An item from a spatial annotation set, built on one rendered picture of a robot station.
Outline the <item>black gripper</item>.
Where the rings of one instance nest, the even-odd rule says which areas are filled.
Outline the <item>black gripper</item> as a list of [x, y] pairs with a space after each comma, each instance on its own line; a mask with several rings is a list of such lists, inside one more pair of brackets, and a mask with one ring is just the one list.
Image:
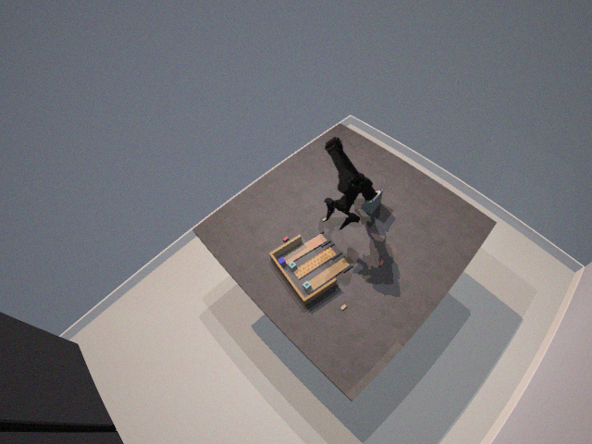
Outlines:
[[[347, 215], [348, 217], [345, 218], [345, 222], [343, 223], [343, 225], [341, 226], [340, 230], [342, 230], [343, 228], [345, 228], [345, 226], [347, 226], [348, 224], [350, 224], [351, 222], [359, 222], [360, 221], [360, 217], [357, 216], [354, 213], [350, 213], [348, 211], [350, 211], [350, 208], [352, 206], [352, 204], [354, 204], [354, 201], [351, 197], [347, 196], [347, 195], [342, 195], [341, 198], [343, 198], [343, 201], [349, 201], [349, 208], [347, 211], [342, 210], [342, 212]], [[327, 203], [327, 219], [326, 221], [329, 220], [329, 218], [331, 217], [332, 213], [334, 212], [335, 208], [333, 207], [334, 204], [334, 200], [331, 198], [326, 198], [325, 199], [325, 203]]]

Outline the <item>tan strip with orange polka dots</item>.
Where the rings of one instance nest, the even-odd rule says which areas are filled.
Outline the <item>tan strip with orange polka dots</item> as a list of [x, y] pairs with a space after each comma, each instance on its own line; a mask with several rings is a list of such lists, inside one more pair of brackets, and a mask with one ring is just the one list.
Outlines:
[[328, 248], [324, 252], [318, 254], [318, 256], [323, 261], [323, 263], [325, 263], [336, 256], [336, 253], [331, 248]]

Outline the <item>peach flat strip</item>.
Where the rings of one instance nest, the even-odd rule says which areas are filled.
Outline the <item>peach flat strip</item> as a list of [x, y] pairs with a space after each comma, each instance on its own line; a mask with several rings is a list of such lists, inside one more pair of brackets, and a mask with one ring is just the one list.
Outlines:
[[307, 243], [311, 246], [312, 249], [317, 248], [318, 246], [322, 245], [325, 242], [327, 242], [327, 240], [325, 239], [325, 237], [322, 234], [320, 234], [320, 235], [316, 236], [315, 238], [307, 241]]

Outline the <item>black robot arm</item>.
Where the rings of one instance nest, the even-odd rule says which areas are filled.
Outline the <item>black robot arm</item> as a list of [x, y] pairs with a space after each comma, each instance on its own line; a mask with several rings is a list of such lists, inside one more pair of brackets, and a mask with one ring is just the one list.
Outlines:
[[[366, 201], [372, 201], [377, 195], [377, 192], [372, 187], [374, 183], [363, 173], [358, 172], [352, 165], [342, 149], [340, 139], [334, 137], [329, 142], [326, 142], [325, 149], [339, 172], [338, 191], [351, 197], [353, 200], [356, 199], [359, 193], [362, 193]], [[349, 201], [347, 200], [345, 202], [343, 201], [343, 198], [340, 197], [340, 199], [335, 200], [333, 207], [337, 208], [339, 211], [347, 211], [349, 208]]]

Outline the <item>tan grid-patterned strip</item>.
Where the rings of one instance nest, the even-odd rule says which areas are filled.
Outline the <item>tan grid-patterned strip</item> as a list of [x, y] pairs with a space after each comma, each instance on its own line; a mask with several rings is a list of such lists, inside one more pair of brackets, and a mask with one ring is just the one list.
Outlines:
[[348, 266], [350, 266], [350, 264], [342, 257], [335, 264], [333, 264], [331, 267], [329, 267], [329, 269], [330, 269], [330, 272], [334, 276], [336, 276], [338, 273], [343, 271]]

